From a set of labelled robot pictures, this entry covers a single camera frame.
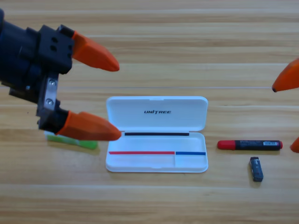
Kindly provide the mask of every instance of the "unitree logo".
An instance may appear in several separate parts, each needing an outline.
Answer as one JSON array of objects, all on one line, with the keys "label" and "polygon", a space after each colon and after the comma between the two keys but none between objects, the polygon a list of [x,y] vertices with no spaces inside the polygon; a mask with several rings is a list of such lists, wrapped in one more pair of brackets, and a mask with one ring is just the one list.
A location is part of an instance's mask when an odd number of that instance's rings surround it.
[{"label": "unitree logo", "polygon": [[144,111],[144,113],[153,113],[153,114],[157,114],[157,113],[171,113],[171,111]]}]

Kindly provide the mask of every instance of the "screw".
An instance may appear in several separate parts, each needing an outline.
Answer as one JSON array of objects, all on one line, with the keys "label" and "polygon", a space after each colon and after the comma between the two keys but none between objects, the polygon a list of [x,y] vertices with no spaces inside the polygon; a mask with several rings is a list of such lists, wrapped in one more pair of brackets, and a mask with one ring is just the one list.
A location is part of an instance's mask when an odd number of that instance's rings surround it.
[{"label": "screw", "polygon": [[50,85],[56,85],[56,82],[55,82],[54,80],[51,79],[51,80],[49,81],[49,84],[50,84]]},{"label": "screw", "polygon": [[51,99],[46,99],[46,103],[49,104],[49,105],[53,105],[54,102]]}]

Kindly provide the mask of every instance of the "green object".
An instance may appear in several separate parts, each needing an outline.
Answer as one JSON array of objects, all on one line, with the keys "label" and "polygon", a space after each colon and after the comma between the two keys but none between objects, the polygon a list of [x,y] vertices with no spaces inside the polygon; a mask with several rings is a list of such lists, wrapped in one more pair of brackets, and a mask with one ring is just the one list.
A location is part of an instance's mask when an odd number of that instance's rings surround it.
[{"label": "green object", "polygon": [[51,133],[51,132],[45,132],[45,137],[46,137],[46,140],[48,140],[48,141],[55,141],[55,142],[61,142],[61,143],[70,144],[70,145],[81,146],[81,147],[92,149],[92,150],[94,150],[98,147],[97,141],[77,140],[77,139],[72,139],[69,137],[62,136],[62,135],[55,135],[54,133]]}]

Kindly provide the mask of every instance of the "white case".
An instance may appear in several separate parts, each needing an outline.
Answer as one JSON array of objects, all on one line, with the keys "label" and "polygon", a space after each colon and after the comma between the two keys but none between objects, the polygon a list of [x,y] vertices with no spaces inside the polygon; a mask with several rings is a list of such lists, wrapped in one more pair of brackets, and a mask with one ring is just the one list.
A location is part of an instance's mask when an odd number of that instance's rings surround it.
[{"label": "white case", "polygon": [[109,121],[122,136],[109,142],[106,168],[112,172],[206,171],[205,137],[197,131],[205,127],[207,107],[206,98],[194,96],[109,98]]}]

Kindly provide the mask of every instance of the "wood grain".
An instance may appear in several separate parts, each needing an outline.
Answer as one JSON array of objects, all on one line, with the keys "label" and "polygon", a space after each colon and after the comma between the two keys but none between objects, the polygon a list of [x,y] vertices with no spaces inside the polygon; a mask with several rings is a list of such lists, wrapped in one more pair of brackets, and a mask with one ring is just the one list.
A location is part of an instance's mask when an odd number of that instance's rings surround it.
[{"label": "wood grain", "polygon": [[[0,0],[22,28],[67,25],[112,51],[121,70],[74,61],[62,108],[107,118],[111,96],[204,96],[209,169],[111,173],[94,152],[46,142],[36,106],[0,87],[0,224],[297,224],[299,90],[273,93],[298,57],[296,0]],[[217,141],[276,139],[280,152],[222,151]],[[248,162],[259,156],[262,183]]]}]

